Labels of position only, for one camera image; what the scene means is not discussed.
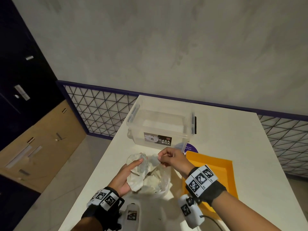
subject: gray wall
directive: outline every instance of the gray wall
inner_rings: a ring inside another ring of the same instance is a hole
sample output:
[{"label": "gray wall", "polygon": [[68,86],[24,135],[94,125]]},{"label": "gray wall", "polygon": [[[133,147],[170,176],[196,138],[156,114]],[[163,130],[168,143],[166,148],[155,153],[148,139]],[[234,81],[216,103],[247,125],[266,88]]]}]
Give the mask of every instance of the gray wall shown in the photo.
[{"label": "gray wall", "polygon": [[308,115],[307,0],[13,0],[60,80]]}]

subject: clear plastic container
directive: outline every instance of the clear plastic container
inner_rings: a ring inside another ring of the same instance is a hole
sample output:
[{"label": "clear plastic container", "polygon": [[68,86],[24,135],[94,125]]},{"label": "clear plastic container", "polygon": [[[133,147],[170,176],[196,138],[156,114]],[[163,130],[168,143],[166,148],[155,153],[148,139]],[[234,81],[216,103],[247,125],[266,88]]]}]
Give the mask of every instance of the clear plastic container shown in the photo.
[{"label": "clear plastic container", "polygon": [[184,151],[195,133],[195,114],[188,102],[139,96],[127,126],[138,145]]}]

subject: yellow tray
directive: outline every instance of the yellow tray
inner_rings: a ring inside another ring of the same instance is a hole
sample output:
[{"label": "yellow tray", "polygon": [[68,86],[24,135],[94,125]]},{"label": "yellow tray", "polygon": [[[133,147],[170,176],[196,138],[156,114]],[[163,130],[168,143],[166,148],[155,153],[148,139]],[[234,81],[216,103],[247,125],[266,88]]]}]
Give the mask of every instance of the yellow tray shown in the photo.
[{"label": "yellow tray", "polygon": [[[201,167],[207,164],[218,177],[218,181],[226,187],[227,191],[234,197],[238,198],[231,160],[215,158],[192,151],[186,152],[186,158],[196,167]],[[183,194],[188,193],[185,186],[185,179],[182,178]],[[202,202],[199,207],[204,215],[221,220],[221,218],[217,215],[214,209],[208,205],[208,203]]]}]

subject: wrist strap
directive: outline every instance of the wrist strap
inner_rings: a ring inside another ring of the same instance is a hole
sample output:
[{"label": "wrist strap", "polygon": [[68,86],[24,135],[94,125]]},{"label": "wrist strap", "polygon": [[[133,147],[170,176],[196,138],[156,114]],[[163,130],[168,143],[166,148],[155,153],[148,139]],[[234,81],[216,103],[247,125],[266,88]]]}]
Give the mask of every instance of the wrist strap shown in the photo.
[{"label": "wrist strap", "polygon": [[212,206],[212,202],[223,191],[226,191],[218,177],[213,173],[208,165],[193,168],[186,179],[186,189],[197,202],[207,202]]},{"label": "wrist strap", "polygon": [[124,203],[119,194],[110,187],[98,190],[87,203],[87,209],[82,217],[95,217],[102,225],[103,230],[120,229],[118,218],[119,209]]}]

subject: purple sign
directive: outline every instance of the purple sign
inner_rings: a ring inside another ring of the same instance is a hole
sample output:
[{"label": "purple sign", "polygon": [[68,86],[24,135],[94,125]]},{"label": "purple sign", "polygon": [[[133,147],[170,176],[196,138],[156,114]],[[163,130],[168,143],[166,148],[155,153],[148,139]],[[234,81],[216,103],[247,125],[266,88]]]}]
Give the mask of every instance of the purple sign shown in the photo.
[{"label": "purple sign", "polygon": [[191,145],[190,143],[188,143],[188,144],[186,145],[186,148],[185,148],[185,150],[184,150],[184,155],[186,155],[186,152],[187,152],[187,151],[193,151],[193,152],[198,153],[197,149],[196,149],[193,145]]}]

